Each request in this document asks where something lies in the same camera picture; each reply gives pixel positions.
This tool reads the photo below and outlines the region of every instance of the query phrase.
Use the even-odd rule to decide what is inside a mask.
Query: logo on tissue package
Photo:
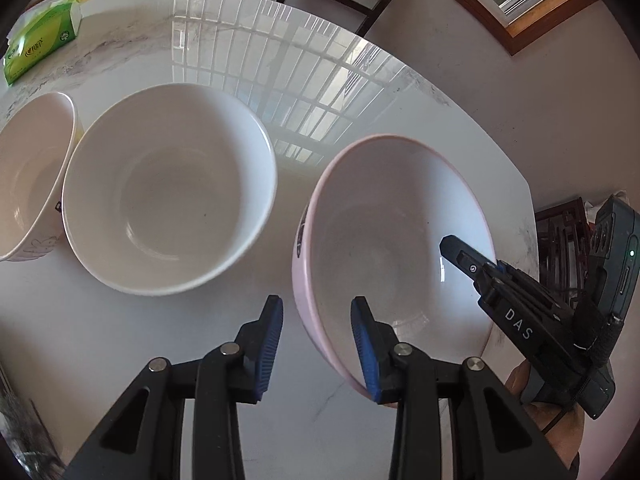
[[[27,49],[27,52],[24,53],[24,55],[29,57],[31,54],[34,54],[36,52],[36,50],[38,50],[41,46],[42,46],[42,38],[40,38],[38,41],[36,41],[34,44],[32,44]]]

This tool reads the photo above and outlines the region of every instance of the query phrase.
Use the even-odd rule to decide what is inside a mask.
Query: white marble table
[[[523,176],[433,84],[300,10],[269,0],[88,0],[82,14],[74,42],[0,89],[0,127],[28,100],[54,89],[71,95],[87,128],[148,86],[211,85],[236,95],[264,122],[278,154],[278,192],[247,256],[176,296],[111,290],[84,270],[65,241],[39,260],[1,264],[0,356],[16,389],[34,400],[68,461],[149,359],[203,356],[276,293],[285,323],[271,387],[258,408],[239,409],[247,478],[385,479],[394,411],[344,384],[311,344],[294,306],[290,252],[302,209],[322,169],[350,142],[380,132],[415,137],[468,181],[497,257],[537,277]],[[503,380],[521,359],[498,333],[483,356]]]

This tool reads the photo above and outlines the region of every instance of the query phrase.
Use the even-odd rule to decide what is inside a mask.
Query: pink bowl rim
[[[304,295],[305,295],[306,304],[309,310],[310,318],[313,323],[313,329],[316,334],[316,337],[319,340],[319,344],[322,347],[322,348],[319,348],[319,351],[321,351],[321,353],[324,354],[324,356],[327,358],[331,366],[346,381],[348,381],[349,384],[356,391],[358,391],[359,393],[361,393],[363,396],[366,396],[366,397],[370,397],[369,393],[367,392],[366,388],[362,384],[360,384],[360,381],[358,381],[353,376],[353,374],[351,374],[351,372],[346,368],[346,366],[344,365],[344,363],[342,362],[338,354],[335,352],[334,346],[332,345],[329,339],[329,336],[327,335],[324,323],[322,322],[322,318],[318,310],[318,305],[316,303],[316,297],[313,293],[311,263],[310,263],[311,247],[312,247],[311,239],[312,239],[312,234],[314,230],[314,219],[316,216],[316,208],[318,207],[318,201],[320,199],[320,196],[322,195],[322,190],[324,189],[324,186],[326,185],[330,175],[333,173],[335,167],[342,162],[342,160],[345,158],[347,154],[351,153],[353,150],[360,147],[361,145],[368,144],[370,142],[376,142],[378,140],[389,140],[389,139],[402,140],[404,142],[411,142],[413,144],[416,144],[417,146],[420,146],[421,148],[427,149],[434,155],[438,156],[441,160],[443,160],[444,163],[446,163],[456,173],[456,175],[460,178],[460,180],[465,184],[470,195],[473,197],[474,202],[478,207],[478,210],[480,211],[480,214],[483,220],[483,225],[487,232],[487,235],[489,237],[489,242],[491,245],[491,254],[488,254],[487,257],[495,261],[494,240],[491,235],[491,230],[489,229],[489,224],[487,223],[486,218],[484,216],[484,211],[482,211],[482,208],[480,207],[480,203],[478,202],[476,195],[474,194],[473,190],[470,188],[467,181],[461,175],[461,173],[440,152],[438,152],[431,146],[428,146],[425,143],[420,142],[417,139],[400,136],[398,134],[373,134],[367,137],[363,137],[362,139],[356,140],[355,142],[352,142],[351,144],[349,144],[348,146],[340,150],[340,152],[334,157],[334,159],[327,165],[327,167],[322,172],[322,175],[320,176],[320,179],[316,184],[314,192],[312,193],[311,199],[309,200],[309,204],[306,208],[305,229],[302,233],[302,240],[301,240],[302,250],[300,254],[302,256],[300,258],[302,260],[301,262],[302,263],[302,279],[303,279],[302,285],[304,288]],[[296,307],[298,308],[298,310],[301,310],[301,307],[298,306],[297,303],[296,303]]]

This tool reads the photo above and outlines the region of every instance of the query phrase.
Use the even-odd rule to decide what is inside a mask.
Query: wooden window frame
[[[456,0],[511,54],[599,0],[542,0],[509,25],[504,25],[479,0]]]

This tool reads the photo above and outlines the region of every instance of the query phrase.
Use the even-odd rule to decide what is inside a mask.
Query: triangular cutout
[[[136,393],[100,441],[102,447],[126,454],[134,454],[136,452],[138,435],[140,434],[140,426],[142,425],[142,417],[145,413],[148,397],[149,391],[146,388]]]
[[[484,389],[484,400],[498,452],[508,453],[531,446],[531,437],[494,389]]]

